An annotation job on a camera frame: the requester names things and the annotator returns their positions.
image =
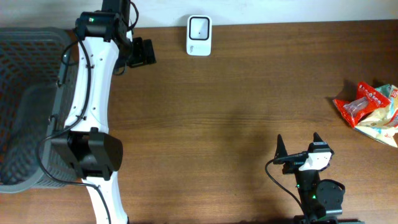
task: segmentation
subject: white device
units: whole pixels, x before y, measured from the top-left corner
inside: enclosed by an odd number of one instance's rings
[[[299,171],[322,170],[330,161],[331,152],[308,153],[308,158],[304,164],[298,168]]]
[[[208,56],[211,53],[211,27],[208,16],[194,15],[187,21],[187,53],[195,56]]]

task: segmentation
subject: mesh basket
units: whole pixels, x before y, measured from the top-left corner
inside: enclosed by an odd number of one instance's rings
[[[0,192],[57,188],[39,169],[37,143],[60,130],[68,116],[76,67],[60,63],[69,36],[59,29],[0,29]],[[49,172],[76,179],[47,141],[40,149]]]

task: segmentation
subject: laundry basket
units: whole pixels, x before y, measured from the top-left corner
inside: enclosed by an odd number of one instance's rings
[[[62,186],[44,175],[34,151],[63,128],[72,104],[77,68],[60,63],[70,42],[60,29],[0,29],[0,193]],[[40,155],[52,175],[76,179],[50,141]]]

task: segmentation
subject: wire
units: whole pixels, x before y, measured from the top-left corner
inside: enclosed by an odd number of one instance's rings
[[[124,69],[123,69],[123,71],[121,71],[121,72],[119,72],[119,73],[114,73],[113,75],[116,75],[116,76],[123,75],[123,74],[125,74],[126,70],[127,70],[127,62],[124,64]]]
[[[130,1],[130,4],[133,6],[133,8],[136,12],[136,21],[133,24],[131,24],[131,26],[129,26],[129,28],[127,28],[127,31],[130,31],[135,28],[135,26],[137,25],[137,22],[138,22],[138,17],[139,17],[137,6],[132,1]]]
[[[35,155],[36,155],[37,163],[39,164],[40,169],[51,180],[53,180],[53,181],[55,181],[55,182],[57,182],[59,184],[75,185],[75,186],[83,186],[83,187],[92,187],[92,188],[94,188],[98,192],[99,197],[101,198],[101,201],[102,201],[102,203],[103,203],[103,205],[105,207],[105,210],[106,210],[106,214],[108,216],[109,224],[111,224],[111,215],[109,213],[108,206],[106,205],[105,198],[104,198],[102,192],[100,191],[100,186],[97,186],[97,185],[94,185],[94,184],[86,184],[86,183],[79,183],[79,182],[72,182],[72,181],[66,181],[66,180],[57,179],[52,174],[50,174],[50,172],[44,167],[44,165],[42,163],[42,160],[40,158],[40,147],[41,147],[41,145],[43,145],[46,141],[48,141],[50,139],[59,137],[59,136],[65,134],[65,133],[67,133],[69,130],[71,130],[73,127],[75,127],[83,119],[83,117],[84,117],[84,115],[86,113],[86,110],[87,110],[88,100],[89,100],[89,97],[90,97],[90,89],[91,89],[91,64],[90,64],[90,60],[89,60],[89,57],[88,57],[88,53],[87,53],[86,47],[84,46],[83,42],[81,41],[81,39],[77,35],[75,29],[73,30],[73,32],[75,33],[76,38],[78,39],[77,40],[78,43],[81,45],[81,49],[83,50],[83,53],[84,53],[84,55],[86,57],[86,61],[87,61],[87,71],[88,71],[88,73],[87,73],[87,90],[86,90],[85,103],[83,105],[83,109],[81,110],[81,115],[77,116],[77,119],[76,119],[75,122],[73,122],[70,126],[66,127],[65,129],[63,129],[63,130],[61,130],[61,131],[59,131],[57,133],[54,133],[54,134],[51,134],[51,135],[47,136],[46,138],[44,138],[43,140],[41,140],[37,144],[37,146],[35,148]]]
[[[79,40],[73,41],[70,45],[68,45],[68,47],[65,47],[65,49],[63,50],[62,54],[61,54],[61,62],[66,65],[66,66],[73,66],[73,65],[77,65],[79,64],[79,61],[77,62],[73,62],[73,63],[66,63],[63,61],[63,58],[66,56],[66,52],[69,50],[69,48],[71,48],[73,45],[79,43]]]
[[[266,164],[266,173],[267,173],[268,177],[269,177],[272,181],[274,181],[274,183],[275,183],[276,185],[278,185],[282,190],[286,191],[290,196],[292,196],[292,197],[294,198],[294,200],[298,203],[298,205],[300,206],[301,210],[303,211],[305,220],[307,221],[308,224],[310,224],[310,220],[308,219],[307,213],[305,212],[305,210],[304,210],[304,208],[303,208],[303,205],[302,205],[301,202],[298,200],[298,198],[297,198],[292,192],[290,192],[290,191],[287,190],[284,186],[282,186],[282,184],[278,183],[278,181],[276,181],[276,180],[270,175],[270,173],[268,172],[268,165],[271,164],[273,161],[274,161],[274,160],[271,159],[271,160],[270,160],[269,162],[267,162],[267,164]]]

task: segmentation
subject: red snack package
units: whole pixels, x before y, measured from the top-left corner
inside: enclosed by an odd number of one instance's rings
[[[365,82],[358,83],[355,101],[350,103],[344,100],[333,100],[333,102],[344,119],[353,128],[363,116],[390,104],[390,100],[387,97]]]

